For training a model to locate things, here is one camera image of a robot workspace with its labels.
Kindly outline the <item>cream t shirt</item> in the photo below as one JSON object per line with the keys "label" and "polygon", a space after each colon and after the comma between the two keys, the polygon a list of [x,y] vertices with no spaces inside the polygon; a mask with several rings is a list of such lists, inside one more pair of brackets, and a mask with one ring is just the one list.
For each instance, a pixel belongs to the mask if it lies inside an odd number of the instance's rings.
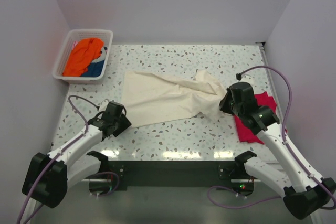
{"label": "cream t shirt", "polygon": [[121,102],[133,127],[192,118],[199,113],[217,121],[226,89],[206,70],[193,80],[168,74],[127,71]]}

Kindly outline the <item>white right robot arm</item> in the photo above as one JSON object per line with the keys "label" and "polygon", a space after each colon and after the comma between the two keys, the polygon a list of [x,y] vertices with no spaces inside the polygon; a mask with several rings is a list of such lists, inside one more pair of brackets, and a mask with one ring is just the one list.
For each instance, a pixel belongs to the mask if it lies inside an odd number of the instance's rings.
{"label": "white right robot arm", "polygon": [[235,157],[237,177],[250,175],[261,180],[283,199],[289,212],[299,220],[329,202],[335,192],[335,181],[324,178],[307,162],[283,132],[276,113],[267,106],[258,105],[249,83],[238,82],[227,88],[219,109],[237,116],[269,148],[284,169],[280,172],[254,152],[246,151]]}

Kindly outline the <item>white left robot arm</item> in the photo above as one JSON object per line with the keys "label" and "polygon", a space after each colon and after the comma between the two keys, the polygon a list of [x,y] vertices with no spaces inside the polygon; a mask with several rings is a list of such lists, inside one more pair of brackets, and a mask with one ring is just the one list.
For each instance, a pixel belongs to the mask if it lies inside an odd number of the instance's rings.
{"label": "white left robot arm", "polygon": [[49,208],[55,208],[67,193],[68,175],[73,164],[105,138],[117,137],[130,126],[125,106],[108,102],[103,111],[85,120],[83,129],[64,145],[32,157],[22,193]]}

